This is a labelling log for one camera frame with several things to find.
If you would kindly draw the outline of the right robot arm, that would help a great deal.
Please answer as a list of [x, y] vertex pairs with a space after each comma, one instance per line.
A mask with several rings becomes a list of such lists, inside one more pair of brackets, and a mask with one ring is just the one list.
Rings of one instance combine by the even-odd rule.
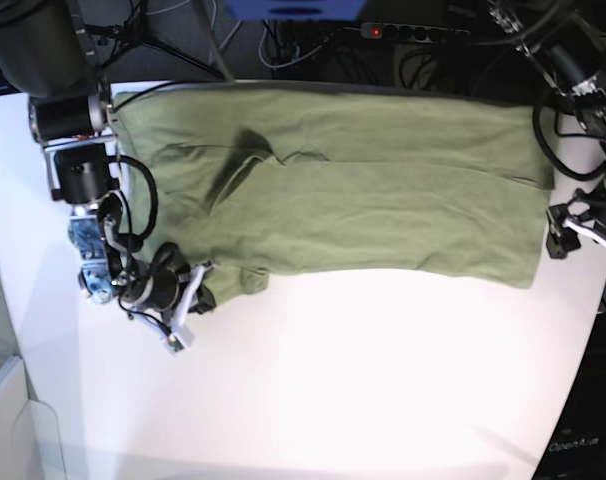
[[173, 242], [136, 259], [153, 233], [159, 195], [151, 171], [120, 150], [111, 87], [91, 65], [64, 1], [0, 1], [0, 70], [28, 96], [29, 127], [53, 201], [70, 206], [79, 284], [96, 304], [116, 301], [173, 354], [193, 342], [186, 317], [208, 309], [212, 262], [191, 265]]

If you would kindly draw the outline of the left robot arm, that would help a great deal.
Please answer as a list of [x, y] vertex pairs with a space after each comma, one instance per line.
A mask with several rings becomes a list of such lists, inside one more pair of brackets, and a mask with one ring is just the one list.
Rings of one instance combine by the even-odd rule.
[[606, 90], [600, 84], [606, 68], [606, 47], [595, 29], [568, 1], [548, 1], [538, 17], [523, 22], [512, 1], [490, 1], [488, 13], [503, 31], [491, 45], [514, 48], [541, 75], [545, 87], [535, 102], [535, 138], [553, 167], [577, 182], [595, 182], [586, 192], [577, 189], [569, 201], [547, 210], [546, 248], [553, 259], [564, 259], [587, 238], [606, 249], [606, 157], [593, 170], [579, 173], [564, 164], [547, 142], [542, 112], [547, 103], [573, 114], [579, 138], [598, 143], [606, 155]]

